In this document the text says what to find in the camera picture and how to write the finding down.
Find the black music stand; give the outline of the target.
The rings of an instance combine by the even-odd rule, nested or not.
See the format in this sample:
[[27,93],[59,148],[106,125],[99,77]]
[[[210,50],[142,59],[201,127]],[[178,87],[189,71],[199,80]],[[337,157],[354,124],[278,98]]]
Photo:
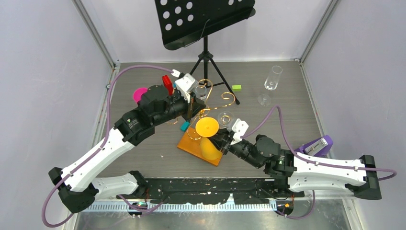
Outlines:
[[255,0],[156,0],[161,37],[167,50],[177,50],[203,41],[203,51],[190,71],[193,74],[203,63],[203,83],[208,88],[208,64],[211,63],[229,93],[233,90],[213,60],[208,50],[209,35],[247,20],[255,15]]

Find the light green toy block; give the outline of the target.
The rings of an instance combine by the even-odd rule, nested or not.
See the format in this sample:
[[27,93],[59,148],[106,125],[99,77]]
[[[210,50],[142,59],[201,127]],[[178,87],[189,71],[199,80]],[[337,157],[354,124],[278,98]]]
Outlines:
[[232,90],[233,91],[241,91],[242,90],[242,86],[241,85],[232,85]]

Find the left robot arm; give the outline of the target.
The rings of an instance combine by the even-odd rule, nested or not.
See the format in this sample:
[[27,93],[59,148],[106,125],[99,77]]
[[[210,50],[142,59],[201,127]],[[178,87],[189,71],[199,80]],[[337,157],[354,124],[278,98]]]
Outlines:
[[148,183],[139,171],[108,178],[98,175],[118,157],[152,136],[156,126],[179,116],[189,121],[206,107],[193,92],[189,96],[185,99],[178,89],[169,94],[163,85],[149,87],[141,95],[137,108],[115,122],[100,143],[70,166],[51,169],[48,175],[66,208],[79,213],[94,201],[111,196],[144,197]]

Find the teal toy block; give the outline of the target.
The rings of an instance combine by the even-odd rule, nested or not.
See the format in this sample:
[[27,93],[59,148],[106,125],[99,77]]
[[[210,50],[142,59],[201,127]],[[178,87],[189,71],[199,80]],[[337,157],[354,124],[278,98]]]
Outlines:
[[180,130],[181,130],[182,132],[186,132],[187,129],[189,128],[189,126],[190,126],[190,122],[184,121],[184,122],[182,123],[182,125],[180,126]]

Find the orange plastic goblet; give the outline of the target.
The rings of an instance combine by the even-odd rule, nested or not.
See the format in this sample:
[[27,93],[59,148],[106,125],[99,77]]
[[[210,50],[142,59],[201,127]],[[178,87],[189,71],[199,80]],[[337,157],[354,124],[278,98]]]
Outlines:
[[196,123],[195,130],[201,137],[200,149],[203,158],[210,161],[221,158],[222,153],[209,140],[209,137],[214,136],[219,131],[218,121],[212,117],[204,117]]

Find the tall clear flute glass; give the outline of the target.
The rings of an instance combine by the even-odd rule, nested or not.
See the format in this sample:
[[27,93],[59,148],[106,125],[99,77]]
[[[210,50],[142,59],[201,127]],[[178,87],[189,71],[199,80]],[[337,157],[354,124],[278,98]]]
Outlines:
[[271,68],[270,73],[264,82],[264,88],[267,92],[263,92],[258,96],[258,102],[260,105],[268,106],[271,104],[270,91],[274,91],[278,87],[282,72],[283,69],[281,66],[273,66]]

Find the purple tape dispenser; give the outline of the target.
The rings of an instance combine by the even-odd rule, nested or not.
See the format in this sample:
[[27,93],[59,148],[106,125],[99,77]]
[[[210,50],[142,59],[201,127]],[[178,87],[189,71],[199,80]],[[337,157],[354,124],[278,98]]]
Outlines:
[[325,135],[301,145],[295,151],[309,156],[325,158],[333,146],[333,143],[332,138],[329,135]]

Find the gold wine glass rack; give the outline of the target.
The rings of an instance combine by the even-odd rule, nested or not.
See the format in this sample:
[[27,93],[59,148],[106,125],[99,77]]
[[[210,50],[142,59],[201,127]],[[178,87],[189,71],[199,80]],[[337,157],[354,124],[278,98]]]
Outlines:
[[222,100],[226,101],[226,104],[222,106],[209,107],[200,111],[186,128],[183,128],[183,136],[177,144],[177,148],[197,157],[205,162],[218,166],[222,153],[216,149],[214,144],[209,140],[213,137],[222,125],[217,119],[210,117],[209,113],[214,110],[230,107],[236,103],[236,97],[231,92],[223,92],[221,94]]

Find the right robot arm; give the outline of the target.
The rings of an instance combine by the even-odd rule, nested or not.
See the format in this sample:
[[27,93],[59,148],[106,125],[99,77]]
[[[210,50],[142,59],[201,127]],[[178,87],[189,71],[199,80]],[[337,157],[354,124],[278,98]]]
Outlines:
[[242,139],[235,143],[233,132],[221,129],[210,142],[222,154],[232,153],[253,167],[263,168],[274,179],[273,190],[278,196],[306,190],[350,191],[356,198],[380,200],[379,180],[375,160],[363,155],[356,160],[336,160],[292,153],[266,135],[257,135],[254,144]]

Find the pink plastic goblet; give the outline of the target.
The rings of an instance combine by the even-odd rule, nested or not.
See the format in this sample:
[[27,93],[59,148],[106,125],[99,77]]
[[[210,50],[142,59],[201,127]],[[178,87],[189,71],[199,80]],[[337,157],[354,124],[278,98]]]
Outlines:
[[138,103],[141,100],[141,97],[144,93],[146,93],[148,91],[148,88],[138,88],[134,91],[133,93],[133,100]]

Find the small clear wine glass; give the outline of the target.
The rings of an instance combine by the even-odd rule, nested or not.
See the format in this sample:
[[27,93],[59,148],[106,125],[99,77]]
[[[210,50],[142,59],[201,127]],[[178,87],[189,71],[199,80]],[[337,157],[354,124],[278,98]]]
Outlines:
[[207,97],[207,88],[205,85],[198,85],[194,89],[196,97],[201,100],[205,100]]

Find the clear stemless wine glass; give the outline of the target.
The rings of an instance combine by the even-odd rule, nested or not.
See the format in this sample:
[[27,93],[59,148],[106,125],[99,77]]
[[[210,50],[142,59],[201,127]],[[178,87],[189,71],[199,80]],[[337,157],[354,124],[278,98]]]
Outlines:
[[223,111],[217,117],[220,129],[230,128],[235,122],[235,119],[236,117],[230,111]]

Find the red toy block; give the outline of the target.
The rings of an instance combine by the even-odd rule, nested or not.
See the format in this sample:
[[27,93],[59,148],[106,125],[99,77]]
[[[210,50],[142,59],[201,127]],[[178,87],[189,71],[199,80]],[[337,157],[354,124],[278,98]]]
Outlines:
[[173,89],[173,83],[170,80],[168,75],[162,76],[162,82],[164,87],[168,90],[169,95],[173,95],[174,89]]

